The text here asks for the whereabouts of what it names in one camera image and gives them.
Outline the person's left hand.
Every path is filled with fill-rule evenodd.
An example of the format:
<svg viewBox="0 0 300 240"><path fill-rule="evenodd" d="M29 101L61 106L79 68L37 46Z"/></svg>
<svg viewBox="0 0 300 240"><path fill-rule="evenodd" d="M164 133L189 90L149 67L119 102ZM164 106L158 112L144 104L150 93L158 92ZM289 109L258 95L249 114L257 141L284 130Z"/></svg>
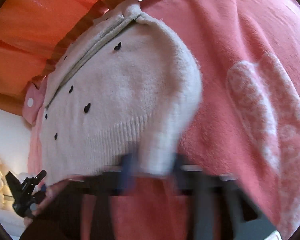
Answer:
<svg viewBox="0 0 300 240"><path fill-rule="evenodd" d="M61 193L61 191L68 185L69 180L65 179L59 181L51 186L48 186L45 191L45 198L43 201L37 205L37 209L32 211L32 215L37 217L40 215L47 206Z"/></svg>

